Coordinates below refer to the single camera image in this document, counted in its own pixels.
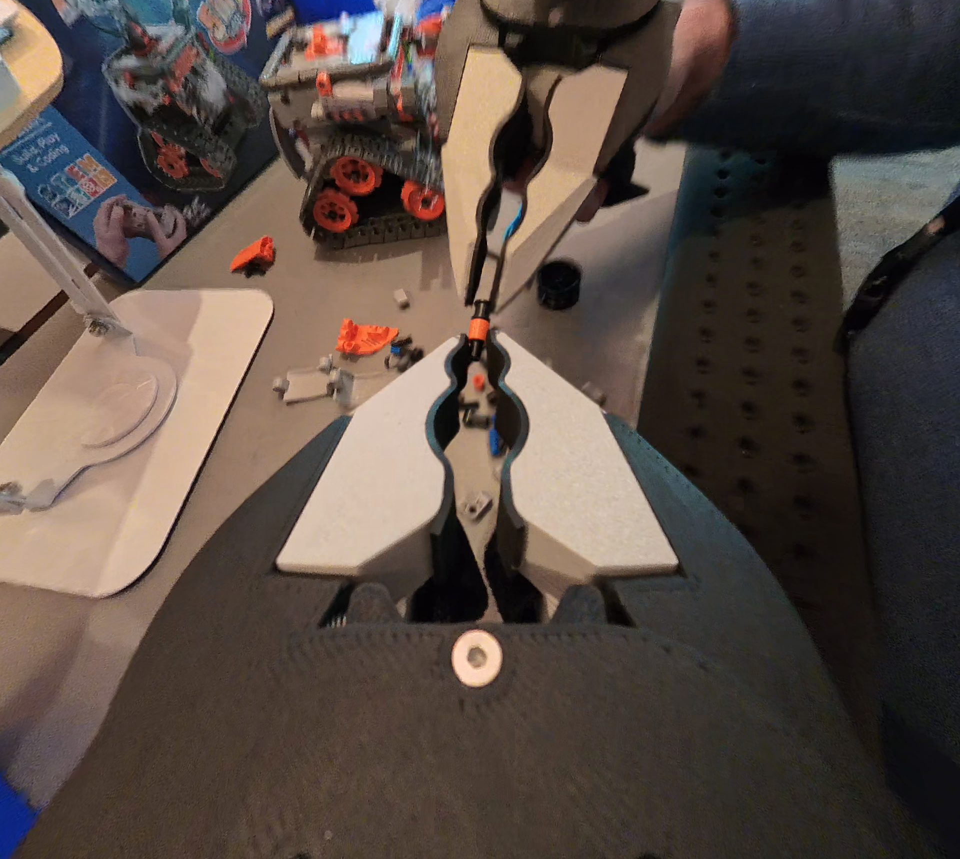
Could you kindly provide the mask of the orange sloped panel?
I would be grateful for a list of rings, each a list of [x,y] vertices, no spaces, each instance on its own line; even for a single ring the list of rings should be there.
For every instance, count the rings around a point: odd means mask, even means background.
[[[345,317],[341,322],[335,350],[343,356],[368,356],[389,348],[399,335],[397,327],[362,324]]]

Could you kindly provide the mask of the grey orange toy tracked robot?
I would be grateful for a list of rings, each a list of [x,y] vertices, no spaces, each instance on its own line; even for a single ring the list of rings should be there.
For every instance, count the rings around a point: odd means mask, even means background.
[[[263,67],[273,140],[305,183],[300,224],[325,250],[447,233],[434,58],[449,11],[294,25]]]

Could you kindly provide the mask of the person's right hand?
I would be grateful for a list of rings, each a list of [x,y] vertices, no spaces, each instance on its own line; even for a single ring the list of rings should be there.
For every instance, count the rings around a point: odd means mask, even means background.
[[[718,83],[737,34],[731,0],[683,0],[669,71],[643,135],[664,140],[699,109]]]

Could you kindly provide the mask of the black spoked wheel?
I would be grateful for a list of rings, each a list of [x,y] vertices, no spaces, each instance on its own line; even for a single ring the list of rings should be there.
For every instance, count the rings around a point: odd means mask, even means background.
[[[552,260],[536,272],[535,291],[538,305],[551,312],[566,311],[580,300],[582,266],[567,259]]]

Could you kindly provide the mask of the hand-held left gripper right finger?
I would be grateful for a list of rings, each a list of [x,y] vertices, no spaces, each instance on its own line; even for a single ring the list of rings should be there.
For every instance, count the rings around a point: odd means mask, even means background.
[[[504,623],[538,623],[574,587],[675,578],[681,563],[606,411],[505,332],[487,376],[506,446],[486,578]]]

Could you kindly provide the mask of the blue kit box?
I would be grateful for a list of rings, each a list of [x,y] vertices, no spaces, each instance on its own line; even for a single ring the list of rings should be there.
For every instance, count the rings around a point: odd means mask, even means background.
[[[2,153],[109,275],[149,278],[278,157],[259,77],[288,0],[17,0],[63,84]]]

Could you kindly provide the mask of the orange curved piece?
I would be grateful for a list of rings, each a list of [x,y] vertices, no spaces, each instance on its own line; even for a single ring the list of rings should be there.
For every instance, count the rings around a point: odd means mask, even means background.
[[[263,276],[275,265],[277,250],[273,237],[263,236],[242,248],[231,260],[232,275]]]

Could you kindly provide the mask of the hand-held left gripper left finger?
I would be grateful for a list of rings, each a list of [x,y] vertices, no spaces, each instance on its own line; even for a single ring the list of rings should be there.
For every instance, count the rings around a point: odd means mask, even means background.
[[[468,339],[450,338],[354,409],[275,559],[278,571],[380,584],[420,621],[486,613],[446,456],[472,361]]]

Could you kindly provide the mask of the person's right forearm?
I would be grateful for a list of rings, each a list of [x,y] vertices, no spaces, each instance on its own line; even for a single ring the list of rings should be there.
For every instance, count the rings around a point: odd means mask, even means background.
[[[824,157],[958,145],[959,0],[730,1],[724,72],[667,138]]]

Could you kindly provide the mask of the black dimpled pad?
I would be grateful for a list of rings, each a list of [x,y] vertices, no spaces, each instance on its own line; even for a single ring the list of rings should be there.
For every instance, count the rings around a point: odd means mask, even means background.
[[[691,146],[638,430],[761,555],[864,742],[877,634],[827,160]]]

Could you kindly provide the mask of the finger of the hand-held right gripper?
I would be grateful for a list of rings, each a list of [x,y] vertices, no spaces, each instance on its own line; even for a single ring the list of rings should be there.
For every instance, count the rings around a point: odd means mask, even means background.
[[[523,217],[502,248],[495,306],[505,307],[536,275],[594,193],[594,173],[628,74],[592,65],[580,72],[543,66],[526,82],[542,113],[544,157],[523,193]]]
[[[481,252],[486,252],[485,226],[496,220],[499,211],[501,180],[495,143],[521,97],[522,74],[502,50],[468,50],[449,133],[440,151],[450,262],[463,304],[472,304],[476,298],[475,248],[481,246]]]

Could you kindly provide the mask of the white book stand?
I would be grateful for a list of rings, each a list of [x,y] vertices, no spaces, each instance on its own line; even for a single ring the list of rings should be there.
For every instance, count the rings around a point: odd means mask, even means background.
[[[85,332],[2,440],[1,580],[103,599],[162,553],[274,315],[260,289],[105,300],[2,169],[2,223]]]

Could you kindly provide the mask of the black axle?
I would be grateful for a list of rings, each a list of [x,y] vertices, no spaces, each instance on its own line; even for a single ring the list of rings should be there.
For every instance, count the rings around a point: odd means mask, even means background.
[[[467,268],[463,304],[472,310],[471,318],[482,316],[491,317],[497,308],[500,280],[502,276],[502,247],[491,249],[488,231],[480,232],[474,243],[473,251]],[[470,360],[478,362],[486,345],[482,350],[474,349],[466,340]]]

